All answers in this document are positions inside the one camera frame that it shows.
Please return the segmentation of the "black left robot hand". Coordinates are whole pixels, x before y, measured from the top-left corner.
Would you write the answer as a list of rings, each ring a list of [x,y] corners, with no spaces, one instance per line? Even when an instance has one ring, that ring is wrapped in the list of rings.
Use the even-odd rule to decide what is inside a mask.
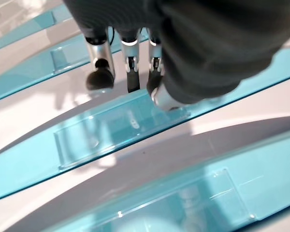
[[[171,110],[231,92],[265,70],[290,38],[290,0],[67,0],[88,43],[122,40],[147,28],[161,47],[164,75],[147,90]]]

